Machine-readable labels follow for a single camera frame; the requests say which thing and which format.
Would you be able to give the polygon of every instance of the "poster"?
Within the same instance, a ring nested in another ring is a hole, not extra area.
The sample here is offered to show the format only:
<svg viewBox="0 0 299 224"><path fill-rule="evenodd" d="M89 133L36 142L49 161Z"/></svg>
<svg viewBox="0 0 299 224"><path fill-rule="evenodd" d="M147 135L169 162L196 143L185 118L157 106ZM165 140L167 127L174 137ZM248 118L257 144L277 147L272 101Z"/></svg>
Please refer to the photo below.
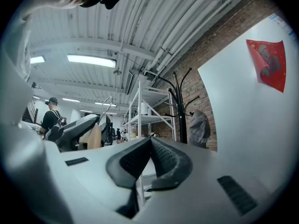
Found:
<svg viewBox="0 0 299 224"><path fill-rule="evenodd" d="M284 92L286 77L285 47L283 41L266 42L246 40L254 61L259 82Z"/></svg>

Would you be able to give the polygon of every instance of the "man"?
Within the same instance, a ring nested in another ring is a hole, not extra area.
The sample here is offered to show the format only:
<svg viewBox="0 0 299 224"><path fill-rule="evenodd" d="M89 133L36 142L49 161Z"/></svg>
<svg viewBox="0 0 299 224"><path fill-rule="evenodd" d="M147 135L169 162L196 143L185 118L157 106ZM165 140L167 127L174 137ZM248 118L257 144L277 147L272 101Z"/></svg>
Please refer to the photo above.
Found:
<svg viewBox="0 0 299 224"><path fill-rule="evenodd" d="M58 102L55 97L51 97L45 104L48 106L49 111L47 111L43 117L42 128L39 131L40 134L46 134L61 118L57 110Z"/></svg>
<svg viewBox="0 0 299 224"><path fill-rule="evenodd" d="M121 132L120 132L119 128L117 128L116 135L117 135L117 139L120 140L121 139Z"/></svg>
<svg viewBox="0 0 299 224"><path fill-rule="evenodd" d="M13 65L18 74L28 81L31 65L28 40L32 13L42 7L70 9L91 7L101 0L24 0L13 15L0 44L0 63Z"/></svg>

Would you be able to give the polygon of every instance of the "black t-shirt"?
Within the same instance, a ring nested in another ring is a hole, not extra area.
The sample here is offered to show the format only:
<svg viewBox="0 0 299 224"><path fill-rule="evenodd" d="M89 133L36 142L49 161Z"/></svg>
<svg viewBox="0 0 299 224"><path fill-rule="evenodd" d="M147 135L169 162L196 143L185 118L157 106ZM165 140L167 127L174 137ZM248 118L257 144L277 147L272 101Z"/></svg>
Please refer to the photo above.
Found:
<svg viewBox="0 0 299 224"><path fill-rule="evenodd" d="M42 128L44 128L46 130L45 134L51 129L53 128L53 126L55 124L57 124L58 118L57 116L60 117L60 113L57 110L54 111L47 111L45 113L45 116L43 117L43 123L42 123Z"/></svg>

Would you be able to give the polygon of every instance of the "coat rack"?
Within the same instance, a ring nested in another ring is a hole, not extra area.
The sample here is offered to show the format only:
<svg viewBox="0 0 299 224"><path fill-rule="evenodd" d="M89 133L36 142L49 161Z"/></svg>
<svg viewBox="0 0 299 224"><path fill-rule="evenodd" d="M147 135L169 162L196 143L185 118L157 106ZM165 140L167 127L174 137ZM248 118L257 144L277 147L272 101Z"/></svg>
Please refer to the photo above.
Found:
<svg viewBox="0 0 299 224"><path fill-rule="evenodd" d="M184 106L184 103L183 103L183 96L182 96L182 84L183 84L183 81L184 79L186 78L186 76L189 74L189 72L192 70L192 68L189 68L187 73L184 75L182 81L181 81L181 84L180 86L178 85L178 79L177 79L177 74L176 72L173 72L173 77L174 77L174 82L175 82L175 86L168 80L160 77L160 76L157 76L157 78L161 79L161 80L164 80L165 82L169 83L172 88L173 88L173 91L172 91L172 88L168 88L168 92L172 95L173 99L175 100L175 102L177 103L177 107L172 105L172 104L169 104L167 102L164 102L170 106L173 106L176 110L177 110L177 115L170 115L170 114L167 114L165 113L164 115L165 116L169 116L169 117L177 117L178 116L178 121L179 121L179 133L180 133L180 140L182 143L187 143L187 128L186 128L186 116L192 116L193 115L193 112L189 112L189 114L186 113L186 109L188 107L188 105L190 103L192 103L194 100L198 99L199 98L199 95L197 97L195 97L194 99L190 100L185 106Z"/></svg>

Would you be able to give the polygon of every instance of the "backpack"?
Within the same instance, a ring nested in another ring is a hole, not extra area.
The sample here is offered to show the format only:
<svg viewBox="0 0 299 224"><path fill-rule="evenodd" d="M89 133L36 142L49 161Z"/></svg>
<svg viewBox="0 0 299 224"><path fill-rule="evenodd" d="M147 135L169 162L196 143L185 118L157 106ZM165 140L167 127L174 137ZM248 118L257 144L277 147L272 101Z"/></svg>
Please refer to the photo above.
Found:
<svg viewBox="0 0 299 224"><path fill-rule="evenodd" d="M57 117L57 122L56 122L56 124L54 126L63 127L63 126L66 125L66 118L62 117L55 110L50 110L50 111L52 111L55 114L55 116Z"/></svg>

